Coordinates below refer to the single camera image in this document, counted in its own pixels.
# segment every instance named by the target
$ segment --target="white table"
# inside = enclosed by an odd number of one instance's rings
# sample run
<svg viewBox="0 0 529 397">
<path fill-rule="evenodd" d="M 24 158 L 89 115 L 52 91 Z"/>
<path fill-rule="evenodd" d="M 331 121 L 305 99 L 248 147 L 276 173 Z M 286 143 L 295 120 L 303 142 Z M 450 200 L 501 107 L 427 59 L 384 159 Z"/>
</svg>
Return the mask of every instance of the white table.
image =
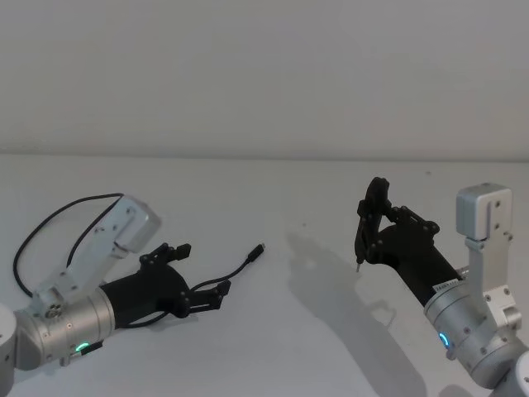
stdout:
<svg viewBox="0 0 529 397">
<path fill-rule="evenodd" d="M 384 265 L 355 273 L 357 203 L 376 175 L 389 197 L 441 226 L 436 245 L 466 264 L 455 232 L 458 189 L 486 180 L 513 188 L 510 285 L 529 314 L 529 165 L 154 160 L 0 156 L 0 301 L 13 309 L 11 260 L 32 228 L 61 205 L 122 191 L 163 218 L 147 249 L 189 242 L 177 264 L 190 284 L 228 273 L 257 243 L 266 253 L 238 277 L 222 309 L 119 332 L 65 369 L 17 372 L 12 396 L 481 397 L 422 307 Z M 21 274 L 35 286 L 107 203 L 57 218 L 28 248 Z M 107 280 L 136 271 L 120 263 Z M 520 332 L 529 342 L 527 328 Z"/>
</svg>

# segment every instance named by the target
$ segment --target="cable connector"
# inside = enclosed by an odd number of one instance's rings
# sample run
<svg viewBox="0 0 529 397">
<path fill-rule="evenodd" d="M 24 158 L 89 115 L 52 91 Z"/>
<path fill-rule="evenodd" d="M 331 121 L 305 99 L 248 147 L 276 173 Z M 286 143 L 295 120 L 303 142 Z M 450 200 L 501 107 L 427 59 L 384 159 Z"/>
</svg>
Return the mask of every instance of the cable connector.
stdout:
<svg viewBox="0 0 529 397">
<path fill-rule="evenodd" d="M 248 254 L 248 257 L 246 258 L 246 263 L 251 263 L 257 260 L 261 256 L 261 254 L 265 252 L 265 244 L 259 244 L 254 250 Z"/>
</svg>

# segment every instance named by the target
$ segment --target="black cable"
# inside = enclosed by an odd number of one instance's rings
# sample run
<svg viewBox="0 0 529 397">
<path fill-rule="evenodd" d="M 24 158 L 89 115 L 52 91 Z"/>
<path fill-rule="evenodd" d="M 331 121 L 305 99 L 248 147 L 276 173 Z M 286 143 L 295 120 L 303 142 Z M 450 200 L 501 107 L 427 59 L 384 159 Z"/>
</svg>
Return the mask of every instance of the black cable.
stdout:
<svg viewBox="0 0 529 397">
<path fill-rule="evenodd" d="M 52 213 L 49 217 L 47 217 L 44 221 L 42 221 L 33 230 L 33 232 L 30 233 L 30 235 L 28 237 L 26 237 L 26 240 L 24 240 L 24 242 L 20 245 L 20 247 L 18 248 L 17 253 L 15 254 L 15 258 L 13 259 L 13 275 L 15 276 L 15 281 L 17 282 L 17 284 L 20 287 L 20 289 L 22 290 L 22 292 L 24 292 L 24 294 L 26 294 L 30 298 L 33 296 L 33 293 L 26 287 L 26 285 L 24 285 L 24 282 L 21 280 L 20 274 L 18 272 L 18 261 L 20 260 L 20 257 L 22 255 L 22 253 L 24 252 L 24 250 L 26 249 L 27 245 L 36 236 L 36 234 L 38 232 L 40 232 L 41 229 L 51 219 L 55 218 L 57 215 L 59 215 L 60 213 L 62 213 L 65 210 L 67 210 L 68 208 L 73 207 L 75 204 L 84 203 L 86 201 L 91 201 L 91 200 L 109 199 L 111 197 L 121 198 L 121 197 L 123 197 L 123 194 L 122 193 L 101 194 L 101 195 L 98 195 L 98 196 L 88 196 L 88 197 L 84 197 L 84 198 L 80 198 L 78 200 L 72 201 L 71 203 L 66 204 L 65 206 L 59 208 L 57 211 Z M 72 250 L 69 253 L 68 262 L 67 262 L 68 265 L 71 263 L 72 258 L 74 257 L 75 250 L 77 249 L 77 247 L 79 246 L 79 244 L 81 243 L 83 238 L 86 237 L 86 235 L 90 232 L 90 229 L 92 229 L 92 227 L 94 227 L 101 220 L 101 218 L 104 217 L 108 213 L 108 211 L 110 211 L 114 207 L 114 205 L 116 205 L 116 202 L 111 204 L 110 207 L 108 207 L 105 211 L 103 211 L 103 213 L 101 215 L 99 215 L 96 218 L 96 220 L 90 224 L 90 226 L 83 232 L 81 237 L 75 242 L 74 247 L 72 248 Z"/>
<path fill-rule="evenodd" d="M 239 273 L 242 272 L 242 270 L 247 267 L 251 262 L 255 261 L 257 258 L 260 257 L 260 255 L 265 251 L 265 244 L 259 244 L 256 248 L 254 248 L 254 250 L 248 254 L 248 257 L 246 258 L 246 260 L 242 263 L 241 266 L 239 266 L 236 270 L 232 271 L 229 275 L 225 275 L 224 277 L 219 277 L 218 279 L 213 279 L 213 280 L 208 280 L 208 281 L 204 281 L 200 284 L 197 284 L 195 285 L 194 287 L 191 288 L 191 291 L 196 291 L 197 289 L 200 289 L 202 287 L 205 287 L 206 285 L 211 285 L 211 284 L 218 284 L 218 283 L 221 283 L 222 281 L 226 281 L 226 280 L 229 280 L 233 277 L 235 277 L 236 275 L 238 275 Z"/>
<path fill-rule="evenodd" d="M 226 280 L 229 280 L 231 279 L 232 277 L 235 277 L 236 275 L 238 275 L 239 273 L 242 272 L 242 270 L 247 267 L 250 263 L 252 263 L 253 261 L 255 261 L 257 258 L 260 257 L 260 255 L 265 251 L 265 244 L 259 244 L 256 248 L 254 248 L 254 250 L 246 257 L 246 260 L 242 263 L 241 266 L 239 266 L 239 268 L 237 268 L 235 271 L 231 272 L 229 275 L 225 275 L 224 277 L 220 277 L 218 279 L 214 279 L 214 280 L 209 280 L 209 281 L 204 281 L 198 285 L 195 285 L 194 287 L 191 288 L 190 291 L 194 292 L 196 291 L 197 289 L 200 289 L 202 287 L 205 287 L 206 285 L 211 285 L 211 284 L 218 284 L 218 283 L 221 283 L 222 281 L 226 281 Z M 169 314 L 169 312 L 163 312 L 162 314 L 150 319 L 150 320 L 147 320 L 147 321 L 144 321 L 144 322 L 141 322 L 141 323 L 132 323 L 132 324 L 128 324 L 128 325 L 125 325 L 125 326 L 122 326 L 122 328 L 125 328 L 125 329 L 134 329 L 134 328 L 143 328 L 143 327 L 147 327 L 149 325 L 152 325 L 154 323 L 157 323 L 159 322 L 162 318 L 165 318 L 167 315 Z"/>
<path fill-rule="evenodd" d="M 152 325 L 154 323 L 159 322 L 162 318 L 165 318 L 168 314 L 169 314 L 169 312 L 163 312 L 162 314 L 152 318 L 151 320 L 147 320 L 147 321 L 144 321 L 144 322 L 141 322 L 141 323 L 132 323 L 132 324 L 127 324 L 127 325 L 122 325 L 121 328 L 124 328 L 124 329 L 135 329 L 135 328 L 147 327 L 149 325 Z"/>
</svg>

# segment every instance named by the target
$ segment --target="metal bracket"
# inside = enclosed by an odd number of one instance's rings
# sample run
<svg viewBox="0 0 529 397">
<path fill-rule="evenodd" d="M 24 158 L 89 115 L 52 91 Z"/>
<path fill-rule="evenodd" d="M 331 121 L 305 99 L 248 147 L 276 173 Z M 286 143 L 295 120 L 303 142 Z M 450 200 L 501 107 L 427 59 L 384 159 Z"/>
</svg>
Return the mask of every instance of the metal bracket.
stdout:
<svg viewBox="0 0 529 397">
<path fill-rule="evenodd" d="M 59 317 L 69 304 L 91 294 L 114 264 L 138 252 L 160 227 L 146 204 L 121 198 L 93 229 L 93 238 L 71 266 L 59 269 L 37 287 L 32 307 L 45 318 Z"/>
<path fill-rule="evenodd" d="M 512 191 L 498 184 L 462 189 L 456 201 L 457 232 L 469 248 L 470 294 L 494 329 L 519 329 L 522 315 L 508 288 Z"/>
</svg>

